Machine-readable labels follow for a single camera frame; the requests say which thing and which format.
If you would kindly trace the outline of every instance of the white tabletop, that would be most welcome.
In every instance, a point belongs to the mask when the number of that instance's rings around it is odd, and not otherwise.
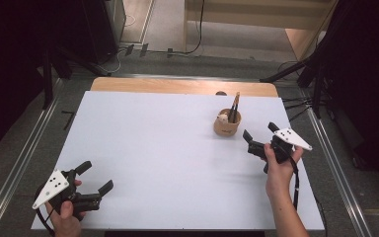
[[[213,123],[233,99],[87,92],[56,168],[67,171],[89,160],[93,167],[77,177],[83,181],[78,192],[94,194],[108,180],[114,188],[103,197],[100,210],[87,214],[83,228],[274,229],[265,162],[247,152],[242,133],[246,129],[254,140],[269,142],[268,123],[286,128],[288,118],[279,98],[241,95],[239,129],[232,137],[221,137]],[[322,230],[302,161],[298,168],[299,215],[307,229]],[[43,226],[36,218],[32,228]]]

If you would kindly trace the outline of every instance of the brown cup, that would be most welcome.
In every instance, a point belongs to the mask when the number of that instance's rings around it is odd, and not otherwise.
[[[229,114],[230,109],[221,110],[218,116],[223,115],[224,113]],[[214,122],[214,131],[221,136],[232,136],[238,130],[239,123],[241,123],[242,116],[239,112],[236,113],[236,122],[223,122],[217,116],[217,119]]]

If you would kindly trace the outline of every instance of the floor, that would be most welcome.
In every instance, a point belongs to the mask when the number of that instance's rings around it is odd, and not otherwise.
[[[149,43],[150,50],[168,48],[173,48],[174,51],[184,50],[182,9],[182,0],[153,2],[142,41]],[[197,43],[195,26],[197,26],[195,22],[189,23],[191,33],[189,33],[188,49]],[[118,55],[120,69],[114,72],[113,76],[140,74],[258,81],[288,67],[290,61],[295,60],[284,30],[239,28],[224,24],[202,24],[201,47],[194,55],[201,56],[174,55],[167,58],[165,54],[148,53],[140,57],[138,51],[129,56],[122,53]],[[54,78],[57,80],[54,88],[58,92],[54,107],[49,111],[43,111],[42,95],[38,96],[0,143],[0,236],[46,236],[43,231],[30,230],[35,217],[31,210],[33,195],[41,181],[46,179],[48,172],[54,167],[68,134],[68,129],[63,128],[69,121],[69,115],[63,111],[76,111],[83,93],[89,90],[95,79],[94,75],[74,63],[71,63],[71,66],[74,71],[71,80]],[[113,58],[101,66],[107,69],[117,68],[118,62]],[[297,74],[293,73],[274,83],[281,98],[305,97],[302,93],[313,93],[312,88],[300,91],[296,86],[296,78]],[[293,118],[303,109],[304,107],[298,107],[287,110],[287,115]],[[326,219],[328,231],[327,233],[311,231],[310,234],[311,236],[379,236],[379,174],[371,170],[361,171],[353,166],[351,154],[342,140],[341,132],[325,108],[321,110],[323,117],[320,123],[324,126],[335,151],[346,186],[337,182],[333,166],[330,164],[333,160],[327,158],[327,150],[312,125],[313,116],[309,112],[299,114],[299,117],[292,122],[292,127],[307,133],[312,145],[316,147],[313,152],[307,154],[305,165],[312,189],[319,200],[318,203],[322,205],[322,216]],[[39,133],[32,133],[37,130],[38,120],[43,121],[45,127],[39,127]],[[29,142],[34,149],[24,149],[26,142]],[[16,174],[10,174],[13,168],[17,168],[17,164],[22,162],[26,163],[24,169],[17,169]],[[12,190],[3,189],[10,183],[18,185]],[[349,188],[352,196],[343,196],[340,187]],[[362,234],[351,221],[351,210],[345,207],[348,198],[354,198],[362,211],[365,222],[359,226],[367,227],[371,234]],[[83,236],[104,236],[104,232],[85,230]],[[275,233],[268,231],[266,236],[275,236]]]

